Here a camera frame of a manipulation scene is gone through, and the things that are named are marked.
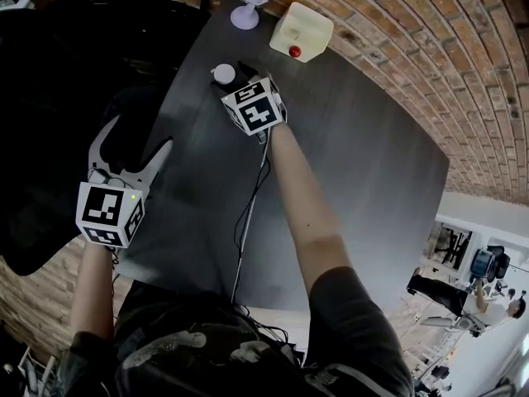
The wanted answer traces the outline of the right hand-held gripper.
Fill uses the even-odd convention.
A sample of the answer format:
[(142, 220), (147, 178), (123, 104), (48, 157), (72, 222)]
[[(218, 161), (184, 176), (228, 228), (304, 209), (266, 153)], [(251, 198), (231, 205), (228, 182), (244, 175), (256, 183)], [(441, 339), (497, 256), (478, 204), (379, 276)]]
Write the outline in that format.
[(241, 60), (237, 66), (247, 81), (233, 80), (229, 84), (212, 81), (211, 89), (235, 125), (264, 144), (269, 130), (288, 120), (287, 108), (271, 75), (265, 76)]

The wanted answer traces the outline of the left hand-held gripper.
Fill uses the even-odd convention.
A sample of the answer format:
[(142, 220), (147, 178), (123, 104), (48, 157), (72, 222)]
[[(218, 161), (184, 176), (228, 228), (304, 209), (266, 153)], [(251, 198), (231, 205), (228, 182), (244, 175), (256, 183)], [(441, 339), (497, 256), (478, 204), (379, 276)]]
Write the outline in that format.
[(145, 217), (145, 201), (173, 147), (163, 140), (138, 172), (118, 172), (121, 138), (115, 116), (94, 138), (88, 151), (88, 179), (79, 185), (75, 222), (87, 241), (128, 248)]

